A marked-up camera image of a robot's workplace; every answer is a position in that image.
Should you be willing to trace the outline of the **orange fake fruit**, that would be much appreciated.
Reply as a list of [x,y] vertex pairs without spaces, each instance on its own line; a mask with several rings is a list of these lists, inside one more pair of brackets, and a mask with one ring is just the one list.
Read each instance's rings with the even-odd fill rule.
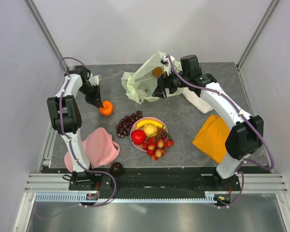
[[99,112],[102,116],[110,116],[113,113],[114,106],[110,101],[103,101],[102,107],[99,107]]

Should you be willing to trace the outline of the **translucent green plastic bag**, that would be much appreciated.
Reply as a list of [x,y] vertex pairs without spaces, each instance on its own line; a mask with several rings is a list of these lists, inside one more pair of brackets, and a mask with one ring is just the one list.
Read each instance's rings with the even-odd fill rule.
[[155,68],[162,68],[163,72],[167,71],[167,67],[160,62],[165,55],[163,52],[156,52],[136,72],[123,73],[121,84],[130,100],[138,104],[159,100],[159,97],[152,96],[158,85],[158,78],[152,71]]

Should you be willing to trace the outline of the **dark grape bunch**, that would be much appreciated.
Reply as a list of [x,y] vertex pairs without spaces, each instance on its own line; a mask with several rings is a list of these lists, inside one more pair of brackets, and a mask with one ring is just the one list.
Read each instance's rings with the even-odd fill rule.
[[126,137],[130,134],[133,124],[143,117],[142,111],[136,111],[130,116],[125,116],[120,119],[118,124],[116,125],[116,135],[119,138]]

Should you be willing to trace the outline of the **yellow fake banana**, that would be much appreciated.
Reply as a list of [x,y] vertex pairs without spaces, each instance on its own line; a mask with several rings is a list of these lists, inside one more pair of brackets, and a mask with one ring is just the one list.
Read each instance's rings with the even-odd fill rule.
[[164,130],[166,129],[166,127],[162,123],[157,122],[155,120],[151,120],[151,119],[141,120],[140,122],[136,124],[136,129],[140,129],[146,124],[153,124],[159,129],[164,129]]

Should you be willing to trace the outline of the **yellow fake pear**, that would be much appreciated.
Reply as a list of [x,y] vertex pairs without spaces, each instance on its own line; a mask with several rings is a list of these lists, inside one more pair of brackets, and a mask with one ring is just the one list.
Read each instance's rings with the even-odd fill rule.
[[143,131],[147,137],[156,137],[158,134],[158,127],[152,123],[145,124]]

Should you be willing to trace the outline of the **red fake apple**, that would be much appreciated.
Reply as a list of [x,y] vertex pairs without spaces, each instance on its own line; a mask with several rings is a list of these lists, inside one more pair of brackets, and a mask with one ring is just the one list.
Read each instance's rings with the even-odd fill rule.
[[146,141],[146,134],[143,130],[134,130],[131,133],[131,140],[135,145],[141,145]]

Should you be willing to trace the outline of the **red strawberry bunch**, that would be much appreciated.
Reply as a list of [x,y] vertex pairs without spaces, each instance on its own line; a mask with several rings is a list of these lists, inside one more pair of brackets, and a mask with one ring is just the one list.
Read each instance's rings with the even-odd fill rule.
[[145,142],[141,144],[140,148],[145,151],[152,160],[157,161],[166,155],[166,149],[173,145],[174,141],[170,134],[165,129],[158,129],[157,135],[147,137]]

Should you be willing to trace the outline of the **dark purple fake plum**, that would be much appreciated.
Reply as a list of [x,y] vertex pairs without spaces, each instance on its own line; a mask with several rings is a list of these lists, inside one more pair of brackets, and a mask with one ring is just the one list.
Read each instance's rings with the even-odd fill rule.
[[110,174],[120,176],[123,173],[123,165],[120,162],[113,162],[110,166]]

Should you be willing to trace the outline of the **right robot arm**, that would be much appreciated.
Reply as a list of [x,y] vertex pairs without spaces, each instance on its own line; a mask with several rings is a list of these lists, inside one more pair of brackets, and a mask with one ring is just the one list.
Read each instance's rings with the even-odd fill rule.
[[222,89],[216,78],[203,73],[195,55],[181,58],[181,71],[174,65],[174,57],[164,55],[160,62],[166,71],[158,77],[154,97],[166,98],[179,88],[187,87],[195,95],[207,102],[226,125],[230,133],[225,142],[226,156],[217,166],[217,175],[212,177],[212,186],[223,190],[229,185],[229,178],[238,171],[244,160],[262,147],[264,121],[260,116],[252,116],[233,101]]

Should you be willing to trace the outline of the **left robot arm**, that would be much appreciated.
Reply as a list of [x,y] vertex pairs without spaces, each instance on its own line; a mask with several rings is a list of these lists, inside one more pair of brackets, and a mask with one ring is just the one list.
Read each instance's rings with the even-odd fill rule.
[[82,118],[75,99],[78,92],[84,94],[88,104],[103,107],[99,77],[93,76],[85,66],[65,71],[64,83],[56,96],[47,99],[47,107],[52,128],[61,135],[68,149],[66,167],[71,175],[63,178],[69,181],[69,190],[85,191],[93,190],[97,181],[80,135]]

